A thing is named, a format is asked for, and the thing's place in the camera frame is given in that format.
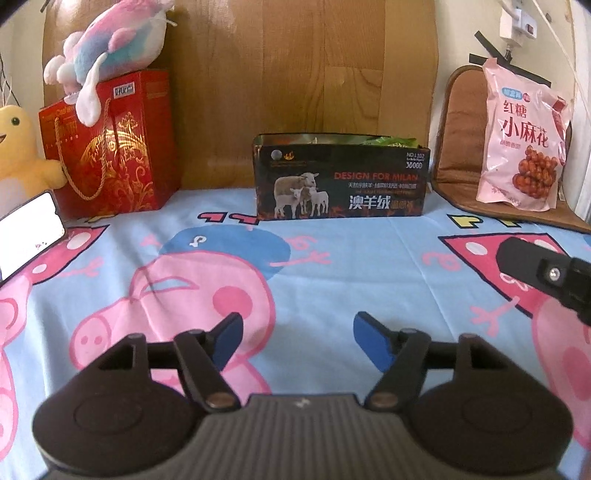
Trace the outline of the red gift bag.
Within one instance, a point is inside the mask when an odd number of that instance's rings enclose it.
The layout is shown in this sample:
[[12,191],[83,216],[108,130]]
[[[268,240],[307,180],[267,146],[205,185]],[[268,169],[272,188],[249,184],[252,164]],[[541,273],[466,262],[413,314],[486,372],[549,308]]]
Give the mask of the red gift bag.
[[92,127],[63,100],[39,111],[45,156],[66,167],[56,191],[68,219],[157,210],[180,187],[169,76],[141,70],[97,86]]

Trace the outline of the light green snack packet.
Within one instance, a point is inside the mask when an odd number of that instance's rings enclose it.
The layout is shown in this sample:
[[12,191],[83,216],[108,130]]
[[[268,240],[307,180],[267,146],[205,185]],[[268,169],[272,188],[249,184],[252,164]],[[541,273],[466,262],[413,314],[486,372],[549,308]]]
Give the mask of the light green snack packet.
[[361,142],[365,146],[379,146],[379,147],[400,147],[400,148],[417,148],[419,146],[416,138],[402,138],[394,136],[368,136]]

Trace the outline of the pink blue plush toy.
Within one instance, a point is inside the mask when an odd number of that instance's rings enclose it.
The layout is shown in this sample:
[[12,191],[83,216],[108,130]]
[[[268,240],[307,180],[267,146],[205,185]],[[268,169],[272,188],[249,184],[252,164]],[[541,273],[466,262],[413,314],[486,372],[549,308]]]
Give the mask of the pink blue plush toy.
[[61,85],[79,122],[94,126],[102,111],[97,85],[144,69],[159,56],[166,28],[173,23],[166,13],[174,5],[173,1],[117,2],[85,30],[66,38],[63,53],[44,67],[44,83]]

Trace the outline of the brown seat cushion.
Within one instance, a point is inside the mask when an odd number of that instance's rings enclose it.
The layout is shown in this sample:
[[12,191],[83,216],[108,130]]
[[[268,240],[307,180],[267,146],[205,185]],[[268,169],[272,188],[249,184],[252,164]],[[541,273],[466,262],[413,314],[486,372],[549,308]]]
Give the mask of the brown seat cushion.
[[476,200],[485,147],[487,95],[487,82],[479,66],[462,66],[449,78],[434,153],[433,189],[469,213],[588,234],[590,225],[564,201],[558,201],[553,210],[536,213]]

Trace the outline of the wooden board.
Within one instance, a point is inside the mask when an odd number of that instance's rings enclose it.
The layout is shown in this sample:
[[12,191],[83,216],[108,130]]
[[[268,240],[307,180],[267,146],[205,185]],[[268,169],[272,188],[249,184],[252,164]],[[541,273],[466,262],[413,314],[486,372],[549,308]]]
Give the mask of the wooden board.
[[[173,2],[164,46],[141,70],[169,76],[179,188],[252,187],[260,134],[427,143],[438,67],[433,2]],[[116,3],[55,2],[48,61]]]

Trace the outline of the cartoon pig tablecloth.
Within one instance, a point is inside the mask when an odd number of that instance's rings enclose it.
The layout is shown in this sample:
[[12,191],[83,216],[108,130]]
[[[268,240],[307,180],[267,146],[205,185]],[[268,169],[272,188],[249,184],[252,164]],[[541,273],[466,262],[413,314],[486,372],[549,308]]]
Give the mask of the cartoon pig tablecloth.
[[31,433],[41,402],[121,337],[169,341],[242,314],[224,377],[253,393],[354,392],[379,374],[353,338],[365,311],[437,341],[477,334],[569,407],[560,466],[590,475],[590,330],[557,300],[501,273],[518,237],[588,259],[587,235],[476,216],[430,194],[419,217],[259,221],[250,190],[179,192],[160,210],[73,224],[1,290],[1,475],[45,465]]

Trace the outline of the black sheep print box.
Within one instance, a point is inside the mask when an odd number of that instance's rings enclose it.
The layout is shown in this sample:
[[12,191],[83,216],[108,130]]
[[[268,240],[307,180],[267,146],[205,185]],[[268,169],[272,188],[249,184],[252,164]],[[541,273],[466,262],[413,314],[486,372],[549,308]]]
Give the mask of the black sheep print box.
[[405,217],[423,213],[431,152],[365,146],[353,134],[260,134],[252,141],[262,220]]

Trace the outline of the pink twisted snack bag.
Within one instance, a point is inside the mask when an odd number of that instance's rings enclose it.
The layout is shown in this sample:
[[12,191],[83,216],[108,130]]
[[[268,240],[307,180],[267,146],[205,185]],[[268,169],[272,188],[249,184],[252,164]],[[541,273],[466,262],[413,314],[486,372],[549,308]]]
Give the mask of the pink twisted snack bag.
[[483,65],[487,81],[487,126],[476,199],[519,210],[545,212],[557,206],[567,159],[571,107],[550,87],[502,67]]

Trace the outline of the black smartphone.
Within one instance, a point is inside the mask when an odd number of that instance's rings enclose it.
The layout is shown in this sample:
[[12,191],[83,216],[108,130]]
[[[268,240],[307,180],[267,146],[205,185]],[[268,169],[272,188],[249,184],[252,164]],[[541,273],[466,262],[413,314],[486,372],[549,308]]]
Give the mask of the black smartphone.
[[66,235],[55,196],[46,190],[1,219],[1,284]]

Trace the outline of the yellow duck plush toy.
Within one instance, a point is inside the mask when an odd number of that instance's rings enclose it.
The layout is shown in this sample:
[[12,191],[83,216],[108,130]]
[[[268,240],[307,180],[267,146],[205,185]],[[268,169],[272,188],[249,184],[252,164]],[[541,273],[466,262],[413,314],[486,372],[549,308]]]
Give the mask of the yellow duck plush toy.
[[61,163],[38,155],[33,124],[16,105],[1,108],[1,217],[46,190],[67,183]]

